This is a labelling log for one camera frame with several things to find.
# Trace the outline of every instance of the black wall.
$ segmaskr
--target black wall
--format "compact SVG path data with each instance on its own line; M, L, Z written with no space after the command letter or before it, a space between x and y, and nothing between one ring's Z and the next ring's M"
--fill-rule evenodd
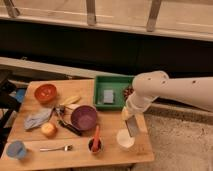
M213 75L213 42L6 20L0 56L123 74Z

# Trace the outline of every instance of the black handle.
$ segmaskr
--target black handle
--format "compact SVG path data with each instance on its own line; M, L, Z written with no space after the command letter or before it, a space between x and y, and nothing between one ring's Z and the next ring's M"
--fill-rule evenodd
M82 136L82 132L80 130L78 130L77 128L75 128L74 126L72 126L71 124L64 124L61 120L58 121L58 123L64 127L67 128L68 130L70 130L71 132L75 133L78 136Z

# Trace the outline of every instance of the blue cup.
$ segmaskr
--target blue cup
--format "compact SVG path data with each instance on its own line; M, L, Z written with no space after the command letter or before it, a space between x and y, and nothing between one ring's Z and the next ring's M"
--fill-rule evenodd
M8 146L6 153L9 157L22 159L26 156L27 150L22 141L14 141Z

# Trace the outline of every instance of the paper cup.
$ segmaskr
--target paper cup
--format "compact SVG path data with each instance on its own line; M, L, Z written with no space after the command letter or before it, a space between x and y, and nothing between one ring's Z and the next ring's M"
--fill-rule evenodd
M26 156L27 150L22 141L14 141L8 146L6 153L11 158L22 159Z
M117 133L116 136L117 143L123 150L128 150L130 149L134 143L135 143L135 138L130 137L129 132L127 129L121 129Z
M90 152L91 152L92 154L98 154L100 151L102 151L102 149L103 149L103 144L102 144L101 140L99 140L99 142L98 142L98 151L93 152L93 151L92 151L92 144L93 144L93 141L94 141L94 139L91 139L91 140L89 141L88 148L89 148L89 150L90 150Z

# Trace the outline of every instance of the red object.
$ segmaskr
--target red object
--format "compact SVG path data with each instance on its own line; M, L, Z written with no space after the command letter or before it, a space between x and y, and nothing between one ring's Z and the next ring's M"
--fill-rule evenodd
M99 125L97 125L95 130L95 135L94 135L94 141L91 148L93 152L98 151L99 137L100 137L100 127Z
M39 86L34 96L40 103L48 103L52 101L57 95L56 87L53 84L43 84Z
M88 105L77 107L71 114L71 123L81 131L87 131L96 126L97 111Z

